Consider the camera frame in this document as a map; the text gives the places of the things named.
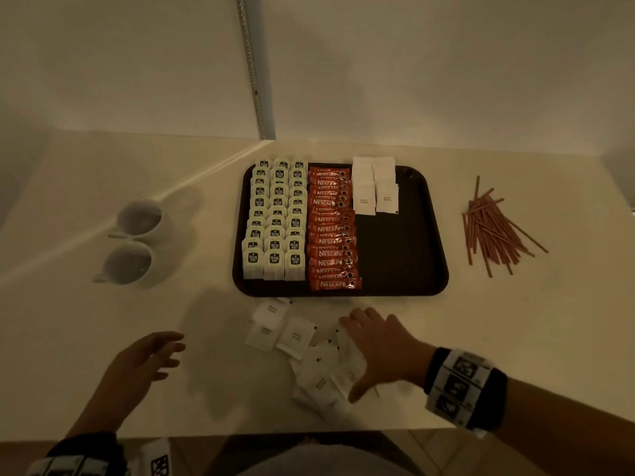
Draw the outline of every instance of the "black serving tray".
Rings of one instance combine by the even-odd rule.
[[[309,167],[351,167],[350,164],[309,164]],[[303,282],[242,278],[242,240],[249,218],[251,166],[242,178],[242,194],[234,249],[235,286],[252,297],[433,296],[448,285],[448,265],[428,184],[412,167],[397,166],[399,214],[355,215],[358,290],[312,291]]]

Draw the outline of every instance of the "cup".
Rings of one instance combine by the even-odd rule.
[[[170,222],[159,202],[141,199],[123,208],[117,215],[117,227],[108,237],[156,243],[167,237]]]
[[[142,242],[129,240],[111,252],[104,261],[102,272],[93,282],[110,282],[129,286],[149,280],[156,272],[154,251]]]

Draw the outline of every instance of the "mug handle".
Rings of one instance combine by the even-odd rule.
[[[102,282],[110,282],[105,274],[97,274],[93,277],[93,282],[100,284]]]
[[[129,236],[123,232],[110,232],[108,237],[111,239],[129,239]]]

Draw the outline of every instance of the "pile of stir sticks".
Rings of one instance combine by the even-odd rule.
[[[504,199],[493,200],[490,194],[494,191],[490,188],[487,192],[478,195],[478,186],[481,177],[476,178],[474,199],[470,200],[467,212],[463,214],[463,227],[465,229],[465,245],[467,246],[467,259],[472,265],[472,253],[476,254],[477,243],[481,247],[481,254],[485,260],[487,273],[490,277],[491,268],[489,261],[495,264],[504,264],[510,275],[513,275],[511,265],[520,261],[520,253],[535,257],[523,244],[516,230],[531,240],[536,246],[547,254],[549,251],[541,246],[535,239],[518,225],[513,223],[500,211],[498,204]]]

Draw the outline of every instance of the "floor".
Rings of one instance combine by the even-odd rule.
[[[545,476],[516,451],[494,437],[483,440],[457,429],[385,431],[426,476]],[[174,476],[201,476],[220,450],[225,437],[172,438]],[[125,440],[126,454],[132,454],[147,440]],[[42,457],[52,442],[0,444],[3,476],[23,476],[30,462]]]

